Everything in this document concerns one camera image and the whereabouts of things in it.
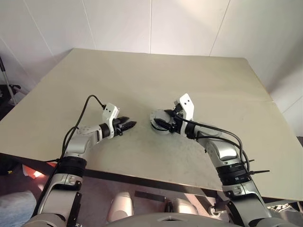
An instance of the gray fabric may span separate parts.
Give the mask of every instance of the gray fabric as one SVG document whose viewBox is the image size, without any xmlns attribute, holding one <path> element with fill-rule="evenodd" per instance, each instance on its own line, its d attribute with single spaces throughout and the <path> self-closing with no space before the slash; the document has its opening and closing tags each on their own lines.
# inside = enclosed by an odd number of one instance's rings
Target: gray fabric
<svg viewBox="0 0 303 227">
<path fill-rule="evenodd" d="M 32 216 L 36 199 L 30 191 L 0 197 L 0 227 L 20 227 Z"/>
</svg>

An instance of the floor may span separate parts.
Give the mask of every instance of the floor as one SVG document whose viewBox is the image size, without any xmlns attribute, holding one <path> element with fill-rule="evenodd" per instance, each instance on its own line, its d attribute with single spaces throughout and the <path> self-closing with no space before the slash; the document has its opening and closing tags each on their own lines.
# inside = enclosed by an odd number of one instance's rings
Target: floor
<svg viewBox="0 0 303 227">
<path fill-rule="evenodd" d="M 47 176 L 40 176 L 36 179 L 31 179 L 23 175 L 22 166 L 15 167 L 13 173 L 5 176 L 0 176 L 0 196 L 13 192 L 22 192 L 30 190 L 36 199 L 39 197 L 41 190 L 47 180 Z M 182 198 L 190 201 L 197 207 L 199 215 L 208 216 L 198 199 L 192 194 L 184 194 L 180 192 L 172 192 L 167 190 L 149 188 L 128 183 L 120 183 L 96 178 L 84 177 L 83 186 L 81 188 L 82 200 L 81 209 L 78 217 L 78 222 L 84 227 L 103 226 L 106 223 L 106 215 L 110 203 L 114 196 L 119 192 L 129 192 L 134 201 L 135 215 L 163 212 L 165 203 L 154 201 L 134 196 L 135 191 L 148 192 L 157 195 L 165 196 L 167 199 Z M 290 222 L 298 226 L 303 226 L 302 214 L 298 212 L 281 212 L 273 213 L 273 216 L 288 219 Z M 227 221 L 226 214 L 219 217 Z"/>
</svg>

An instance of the beige tabletop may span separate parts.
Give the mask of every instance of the beige tabletop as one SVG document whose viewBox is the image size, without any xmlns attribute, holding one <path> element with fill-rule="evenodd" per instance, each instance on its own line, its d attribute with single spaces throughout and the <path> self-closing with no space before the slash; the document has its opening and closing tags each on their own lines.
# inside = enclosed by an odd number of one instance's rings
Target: beige tabletop
<svg viewBox="0 0 303 227">
<path fill-rule="evenodd" d="M 203 147 L 150 126 L 155 109 L 168 109 L 184 93 L 194 120 L 237 134 L 262 196 L 303 200 L 303 149 L 245 59 L 74 49 L 1 122 L 1 152 L 37 160 L 60 156 L 62 140 L 88 95 L 118 106 L 137 121 L 122 137 L 93 149 L 87 168 L 221 190 Z M 102 123 L 92 100 L 84 125 Z"/>
</svg>

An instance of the table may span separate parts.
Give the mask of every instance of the table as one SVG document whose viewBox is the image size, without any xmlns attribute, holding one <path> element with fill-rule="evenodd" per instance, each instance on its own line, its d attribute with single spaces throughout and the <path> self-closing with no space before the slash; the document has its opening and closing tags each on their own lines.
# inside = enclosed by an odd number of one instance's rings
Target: table
<svg viewBox="0 0 303 227">
<path fill-rule="evenodd" d="M 94 147 L 87 168 L 139 179 L 221 190 L 208 155 L 178 134 L 150 127 L 155 109 L 189 93 L 194 120 L 237 134 L 264 197 L 303 200 L 303 149 L 245 59 L 73 49 L 0 122 L 1 152 L 36 160 L 60 156 L 62 140 L 88 95 L 137 121 L 122 137 Z M 102 121 L 91 101 L 81 124 Z"/>
</svg>

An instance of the white wall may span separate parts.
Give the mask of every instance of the white wall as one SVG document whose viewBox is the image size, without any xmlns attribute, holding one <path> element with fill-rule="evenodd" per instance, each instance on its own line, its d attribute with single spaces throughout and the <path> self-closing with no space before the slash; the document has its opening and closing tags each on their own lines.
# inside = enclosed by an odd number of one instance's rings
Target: white wall
<svg viewBox="0 0 303 227">
<path fill-rule="evenodd" d="M 73 47 L 246 58 L 303 136 L 302 0 L 0 0 L 0 55 L 31 90 Z"/>
</svg>

